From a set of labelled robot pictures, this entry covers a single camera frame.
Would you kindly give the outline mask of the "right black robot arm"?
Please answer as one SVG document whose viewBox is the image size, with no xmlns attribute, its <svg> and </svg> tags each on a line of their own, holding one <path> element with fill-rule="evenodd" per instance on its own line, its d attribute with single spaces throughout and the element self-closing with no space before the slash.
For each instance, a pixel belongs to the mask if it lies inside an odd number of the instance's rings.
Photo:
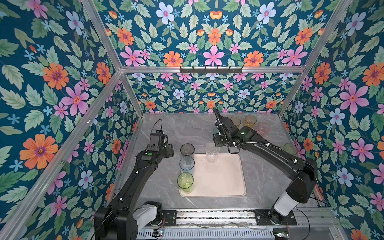
<svg viewBox="0 0 384 240">
<path fill-rule="evenodd" d="M 315 160 L 304 160 L 296 154 L 290 154 L 281 147 L 267 141 L 257 131 L 242 127 L 239 129 L 234 122 L 223 117 L 216 108 L 215 127 L 213 134 L 216 147 L 227 147 L 230 154 L 238 154 L 240 150 L 253 153 L 279 169 L 290 180 L 284 193 L 275 201 L 266 218 L 274 225 L 286 223 L 293 209 L 299 204 L 306 204 L 318 184 L 318 168 Z"/>
</svg>

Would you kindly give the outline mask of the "pink tumbler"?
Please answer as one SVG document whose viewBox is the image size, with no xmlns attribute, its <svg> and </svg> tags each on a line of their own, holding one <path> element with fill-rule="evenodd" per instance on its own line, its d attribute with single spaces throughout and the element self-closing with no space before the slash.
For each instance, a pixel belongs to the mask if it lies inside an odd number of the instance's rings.
<svg viewBox="0 0 384 240">
<path fill-rule="evenodd" d="M 257 132 L 259 135 L 265 137 L 271 130 L 271 127 L 267 123 L 259 123 L 257 127 Z"/>
</svg>

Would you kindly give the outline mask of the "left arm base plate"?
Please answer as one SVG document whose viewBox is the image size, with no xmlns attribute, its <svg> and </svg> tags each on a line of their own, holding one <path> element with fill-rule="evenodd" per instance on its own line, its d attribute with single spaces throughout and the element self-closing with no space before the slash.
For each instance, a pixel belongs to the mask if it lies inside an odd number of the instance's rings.
<svg viewBox="0 0 384 240">
<path fill-rule="evenodd" d="M 148 226 L 150 227 L 174 227 L 176 226 L 177 221 L 176 210 L 164 210 L 161 215 L 157 215 L 154 221 L 150 222 Z"/>
</svg>

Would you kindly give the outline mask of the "light blue tumbler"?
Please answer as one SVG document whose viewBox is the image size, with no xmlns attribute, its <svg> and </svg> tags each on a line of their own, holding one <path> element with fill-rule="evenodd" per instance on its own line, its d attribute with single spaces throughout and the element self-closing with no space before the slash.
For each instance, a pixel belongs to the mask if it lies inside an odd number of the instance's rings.
<svg viewBox="0 0 384 240">
<path fill-rule="evenodd" d="M 195 160 L 190 156 L 185 156 L 180 160 L 179 166 L 182 173 L 190 173 L 193 175 L 195 171 Z"/>
</svg>

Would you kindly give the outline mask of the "short yellow tumbler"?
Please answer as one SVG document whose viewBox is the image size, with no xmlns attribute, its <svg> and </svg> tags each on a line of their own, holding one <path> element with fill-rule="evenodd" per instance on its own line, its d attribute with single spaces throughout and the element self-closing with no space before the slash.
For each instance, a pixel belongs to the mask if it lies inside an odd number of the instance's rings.
<svg viewBox="0 0 384 240">
<path fill-rule="evenodd" d="M 248 115 L 245 117 L 245 123 L 244 123 L 244 126 L 245 127 L 249 127 L 250 129 L 254 129 L 255 126 L 256 126 L 256 123 L 257 123 L 257 118 L 255 116 L 252 116 L 252 115 Z"/>
</svg>

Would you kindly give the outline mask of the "tall yellow tumbler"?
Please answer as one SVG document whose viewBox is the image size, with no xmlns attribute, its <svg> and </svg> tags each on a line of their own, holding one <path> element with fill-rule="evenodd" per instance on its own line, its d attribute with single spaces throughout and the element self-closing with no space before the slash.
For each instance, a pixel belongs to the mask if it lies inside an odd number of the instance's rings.
<svg viewBox="0 0 384 240">
<path fill-rule="evenodd" d="M 238 129 L 240 128 L 242 122 L 238 117 L 231 117 L 230 120 Z"/>
</svg>

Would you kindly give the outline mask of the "tall green faceted tumbler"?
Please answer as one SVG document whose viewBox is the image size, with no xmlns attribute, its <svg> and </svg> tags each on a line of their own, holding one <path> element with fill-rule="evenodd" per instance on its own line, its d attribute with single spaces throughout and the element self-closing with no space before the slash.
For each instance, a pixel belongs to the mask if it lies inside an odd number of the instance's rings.
<svg viewBox="0 0 384 240">
<path fill-rule="evenodd" d="M 177 184 L 182 192 L 190 193 L 194 186 L 194 176 L 191 173 L 183 172 L 179 174 Z"/>
</svg>

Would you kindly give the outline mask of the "grey smoky tumbler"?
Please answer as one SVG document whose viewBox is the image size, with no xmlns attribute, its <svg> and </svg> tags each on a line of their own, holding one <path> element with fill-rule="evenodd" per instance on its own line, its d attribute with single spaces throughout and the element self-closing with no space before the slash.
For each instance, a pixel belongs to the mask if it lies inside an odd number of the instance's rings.
<svg viewBox="0 0 384 240">
<path fill-rule="evenodd" d="M 195 147 L 190 143 L 183 144 L 180 148 L 180 152 L 183 157 L 191 157 L 194 158 Z"/>
</svg>

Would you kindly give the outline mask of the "clear glass tumbler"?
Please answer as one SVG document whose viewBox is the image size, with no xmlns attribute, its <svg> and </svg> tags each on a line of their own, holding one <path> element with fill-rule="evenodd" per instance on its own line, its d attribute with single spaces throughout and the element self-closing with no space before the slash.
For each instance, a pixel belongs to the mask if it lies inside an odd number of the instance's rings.
<svg viewBox="0 0 384 240">
<path fill-rule="evenodd" d="M 206 159 L 209 163 L 215 163 L 219 158 L 220 148 L 215 143 L 209 143 L 206 146 Z"/>
</svg>

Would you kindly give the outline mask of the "beige plastic tray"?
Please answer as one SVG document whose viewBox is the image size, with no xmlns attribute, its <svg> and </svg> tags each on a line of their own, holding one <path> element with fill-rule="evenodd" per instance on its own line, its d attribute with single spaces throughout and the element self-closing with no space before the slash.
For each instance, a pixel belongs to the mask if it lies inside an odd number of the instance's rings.
<svg viewBox="0 0 384 240">
<path fill-rule="evenodd" d="M 242 161 L 239 155 L 219 154 L 214 163 L 209 163 L 206 154 L 195 154 L 192 187 L 179 189 L 185 198 L 242 197 L 246 184 Z"/>
</svg>

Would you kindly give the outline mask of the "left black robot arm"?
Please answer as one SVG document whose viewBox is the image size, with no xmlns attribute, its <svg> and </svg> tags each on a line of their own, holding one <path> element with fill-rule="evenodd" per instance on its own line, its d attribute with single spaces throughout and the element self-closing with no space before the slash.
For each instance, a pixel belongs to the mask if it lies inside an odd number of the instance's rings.
<svg viewBox="0 0 384 240">
<path fill-rule="evenodd" d="M 135 240 L 139 234 L 139 224 L 134 218 L 138 198 L 148 179 L 165 158 L 174 156 L 173 145 L 164 147 L 148 145 L 136 155 L 133 170 L 116 197 L 106 208 L 95 213 L 94 225 L 96 240 Z"/>
</svg>

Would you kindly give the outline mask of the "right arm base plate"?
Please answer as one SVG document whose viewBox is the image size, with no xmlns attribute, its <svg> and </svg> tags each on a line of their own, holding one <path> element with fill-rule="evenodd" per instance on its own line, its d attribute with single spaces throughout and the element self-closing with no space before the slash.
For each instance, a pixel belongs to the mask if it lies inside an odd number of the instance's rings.
<svg viewBox="0 0 384 240">
<path fill-rule="evenodd" d="M 283 216 L 275 210 L 268 209 L 252 210 L 252 212 L 255 214 L 258 226 L 297 225 L 297 220 L 293 211 L 290 211 L 287 216 Z"/>
</svg>

